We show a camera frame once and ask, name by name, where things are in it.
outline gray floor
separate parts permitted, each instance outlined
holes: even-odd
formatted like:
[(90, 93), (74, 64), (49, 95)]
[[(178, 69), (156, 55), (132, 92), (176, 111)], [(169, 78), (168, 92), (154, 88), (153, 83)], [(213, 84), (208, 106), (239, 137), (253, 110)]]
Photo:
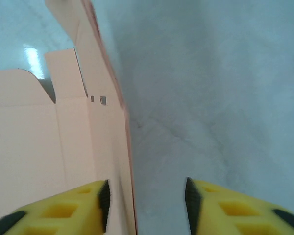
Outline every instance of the gray floor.
[[(131, 112), (140, 235), (186, 235), (187, 176), (294, 211), (294, 0), (95, 0)], [(41, 0), (0, 0), (0, 69), (72, 43)]]

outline black rubber tip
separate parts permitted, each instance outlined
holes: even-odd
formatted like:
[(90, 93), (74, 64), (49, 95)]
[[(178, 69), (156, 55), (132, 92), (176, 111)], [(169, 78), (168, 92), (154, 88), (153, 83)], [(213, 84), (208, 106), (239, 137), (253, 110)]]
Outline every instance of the black rubber tip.
[(273, 212), (281, 219), (283, 219), (284, 222), (288, 223), (292, 228), (294, 228), (294, 214), (280, 209), (273, 209)]
[(109, 208), (110, 208), (110, 187), (109, 181), (106, 180), (98, 193), (99, 197), (99, 206), (102, 211), (102, 228), (103, 231), (106, 232), (107, 230), (107, 223), (108, 223), (108, 215), (109, 215)]
[(25, 211), (17, 211), (0, 219), (0, 235), (6, 233), (26, 215)]
[(198, 230), (201, 201), (202, 196), (197, 190), (193, 180), (191, 178), (187, 178), (185, 187), (185, 203), (191, 235), (196, 235)]

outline white tiled floor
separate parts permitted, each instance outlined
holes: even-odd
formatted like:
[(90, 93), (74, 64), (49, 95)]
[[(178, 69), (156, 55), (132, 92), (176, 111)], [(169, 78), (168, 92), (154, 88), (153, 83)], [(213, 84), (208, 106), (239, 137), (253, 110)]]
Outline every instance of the white tiled floor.
[[(95, 0), (131, 112), (140, 235), (188, 234), (187, 176), (294, 211), (294, 0)], [(43, 1), (0, 0), (0, 69), (72, 47)]]

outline cardboard box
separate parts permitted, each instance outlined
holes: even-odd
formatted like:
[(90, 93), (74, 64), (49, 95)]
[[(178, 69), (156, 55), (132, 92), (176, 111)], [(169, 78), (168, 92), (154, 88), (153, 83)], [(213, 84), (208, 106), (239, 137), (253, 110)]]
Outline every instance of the cardboard box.
[(128, 112), (86, 0), (46, 4), (76, 45), (45, 55), (55, 103), (28, 71), (0, 71), (0, 217), (109, 179), (111, 235), (136, 234)]

